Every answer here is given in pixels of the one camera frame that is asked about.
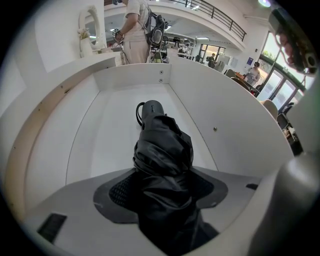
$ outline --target ceiling light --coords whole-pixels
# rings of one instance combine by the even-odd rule
[[[271,3],[269,0],[258,0],[259,4],[261,4],[264,7],[270,7]]]

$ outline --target black railing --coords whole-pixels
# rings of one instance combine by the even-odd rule
[[[247,34],[232,18],[226,15],[223,11],[214,7],[212,4],[202,0],[160,0],[161,2],[176,2],[190,8],[194,11],[201,11],[209,15],[212,19],[216,19],[229,28],[230,31],[235,33],[241,41],[245,39]]]

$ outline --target beige pants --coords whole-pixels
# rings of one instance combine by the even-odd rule
[[[126,41],[123,44],[125,64],[149,62],[149,45],[144,41]]]

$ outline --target backpack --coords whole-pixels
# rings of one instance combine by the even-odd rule
[[[168,26],[168,23],[165,21],[164,18],[162,18],[161,15],[156,15],[150,10],[150,8],[148,8],[148,10],[148,20],[144,25],[144,29],[150,31],[152,18],[155,19],[155,27],[150,32],[145,34],[146,42],[150,46],[160,47],[164,31]]]

